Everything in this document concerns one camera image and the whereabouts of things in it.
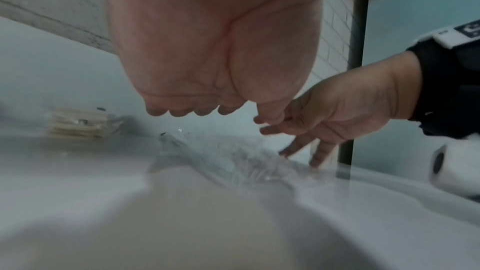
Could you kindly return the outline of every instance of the fist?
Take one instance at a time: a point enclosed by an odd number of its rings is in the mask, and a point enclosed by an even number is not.
[[[321,0],[107,0],[110,33],[148,113],[281,122],[315,60]]]

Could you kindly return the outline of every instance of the wrist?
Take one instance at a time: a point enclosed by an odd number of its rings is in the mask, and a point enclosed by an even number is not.
[[[405,51],[389,59],[389,73],[393,87],[391,96],[392,119],[408,120],[414,114],[422,91],[422,70],[417,56]]]

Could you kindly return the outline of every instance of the hand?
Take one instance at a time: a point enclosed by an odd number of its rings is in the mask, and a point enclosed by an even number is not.
[[[280,152],[285,157],[320,139],[310,161],[318,167],[337,145],[377,131],[390,119],[409,119],[421,87],[420,63],[404,52],[319,82],[287,106],[283,122],[260,132],[296,135]],[[264,123],[261,117],[254,121]]]
[[[283,120],[315,60],[321,0],[107,0],[125,72],[151,115]]]

